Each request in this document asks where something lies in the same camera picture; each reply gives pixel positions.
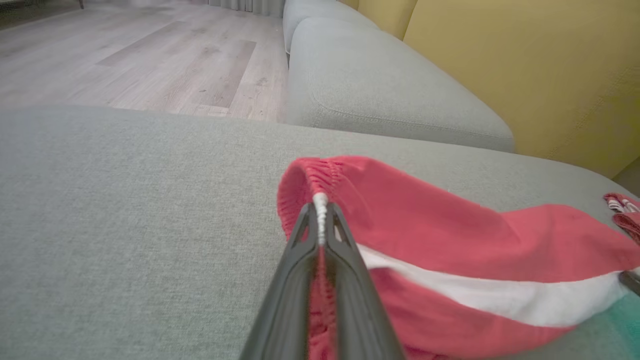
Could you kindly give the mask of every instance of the curtain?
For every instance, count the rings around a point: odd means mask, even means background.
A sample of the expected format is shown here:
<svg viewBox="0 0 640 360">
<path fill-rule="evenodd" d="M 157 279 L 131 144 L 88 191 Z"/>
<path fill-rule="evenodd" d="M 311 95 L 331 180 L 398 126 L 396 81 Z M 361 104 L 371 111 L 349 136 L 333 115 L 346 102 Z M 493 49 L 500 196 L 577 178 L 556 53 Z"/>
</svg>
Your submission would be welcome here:
<svg viewBox="0 0 640 360">
<path fill-rule="evenodd" d="M 209 0 L 209 5 L 252 12 L 265 16 L 282 17 L 285 0 Z"/>
</svg>

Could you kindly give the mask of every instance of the folded cloth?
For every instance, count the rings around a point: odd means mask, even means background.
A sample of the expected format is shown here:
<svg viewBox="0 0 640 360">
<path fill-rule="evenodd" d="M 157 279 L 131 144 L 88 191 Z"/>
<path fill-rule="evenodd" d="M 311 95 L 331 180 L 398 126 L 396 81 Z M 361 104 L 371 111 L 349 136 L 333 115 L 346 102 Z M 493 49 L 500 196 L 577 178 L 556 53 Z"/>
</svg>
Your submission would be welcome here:
<svg viewBox="0 0 640 360">
<path fill-rule="evenodd" d="M 608 193 L 604 199 L 609 208 L 617 213 L 613 215 L 613 222 L 640 245 L 640 202 L 618 193 Z"/>
<path fill-rule="evenodd" d="M 617 275 L 640 269 L 635 243 L 577 209 L 498 213 L 369 158 L 294 161 L 278 188 L 287 237 L 314 198 L 342 208 L 410 359 L 538 347 L 626 295 Z M 335 354 L 335 294 L 320 262 L 312 360 Z"/>
</svg>

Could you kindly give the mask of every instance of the wooden floor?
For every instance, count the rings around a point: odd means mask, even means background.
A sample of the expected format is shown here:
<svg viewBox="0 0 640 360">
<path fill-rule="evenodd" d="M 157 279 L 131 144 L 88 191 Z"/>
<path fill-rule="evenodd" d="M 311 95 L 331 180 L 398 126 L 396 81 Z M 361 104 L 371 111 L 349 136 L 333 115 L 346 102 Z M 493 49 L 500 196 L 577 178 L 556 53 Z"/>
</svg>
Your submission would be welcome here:
<svg viewBox="0 0 640 360">
<path fill-rule="evenodd" d="M 145 1 L 87 3 L 0 31 L 0 109 L 78 104 L 283 119 L 281 19 Z"/>
</svg>

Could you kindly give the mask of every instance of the red fabric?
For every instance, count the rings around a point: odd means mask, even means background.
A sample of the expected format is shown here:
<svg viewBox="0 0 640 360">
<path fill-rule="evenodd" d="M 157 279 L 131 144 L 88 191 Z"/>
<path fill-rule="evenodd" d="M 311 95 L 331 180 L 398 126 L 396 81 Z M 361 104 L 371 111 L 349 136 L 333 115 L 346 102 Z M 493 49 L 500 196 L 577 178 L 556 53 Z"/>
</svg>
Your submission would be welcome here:
<svg viewBox="0 0 640 360">
<path fill-rule="evenodd" d="M 561 282 L 640 266 L 635 244 L 579 210 L 544 205 L 497 213 L 378 161 L 350 156 L 303 158 L 290 165 L 278 189 L 287 237 L 301 207 L 317 192 L 342 208 L 358 243 L 427 270 Z M 371 276 L 410 359 L 499 356 L 571 330 L 462 306 L 392 270 L 371 270 Z M 333 359 L 335 294 L 323 271 L 311 297 L 310 357 Z"/>
<path fill-rule="evenodd" d="M 610 200 L 615 200 L 618 204 L 623 207 L 629 208 L 628 203 L 631 203 L 635 207 L 631 207 L 631 210 L 636 210 L 640 208 L 640 202 L 626 197 L 622 194 L 618 193 L 608 193 L 604 195 L 604 199 L 609 202 Z M 618 226 L 626 230 L 626 232 L 631 236 L 631 238 L 640 245 L 640 212 L 624 212 L 617 213 L 613 215 L 613 222 L 615 222 Z"/>
</svg>

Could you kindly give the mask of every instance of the gray sofa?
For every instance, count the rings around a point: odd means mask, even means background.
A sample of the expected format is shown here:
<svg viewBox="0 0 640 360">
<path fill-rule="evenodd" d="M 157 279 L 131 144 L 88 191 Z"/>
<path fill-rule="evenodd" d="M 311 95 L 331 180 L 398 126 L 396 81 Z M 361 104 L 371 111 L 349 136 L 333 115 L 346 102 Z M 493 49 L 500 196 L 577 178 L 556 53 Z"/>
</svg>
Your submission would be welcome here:
<svg viewBox="0 0 640 360">
<path fill-rule="evenodd" d="M 237 359 L 284 249 L 300 156 L 370 156 L 498 211 L 560 203 L 620 231 L 591 171 L 460 145 L 109 108 L 0 113 L 0 359 Z M 508 359 L 616 359 L 627 297 Z"/>
<path fill-rule="evenodd" d="M 485 103 L 404 42 L 334 0 L 287 0 L 286 123 L 514 152 Z"/>
</svg>

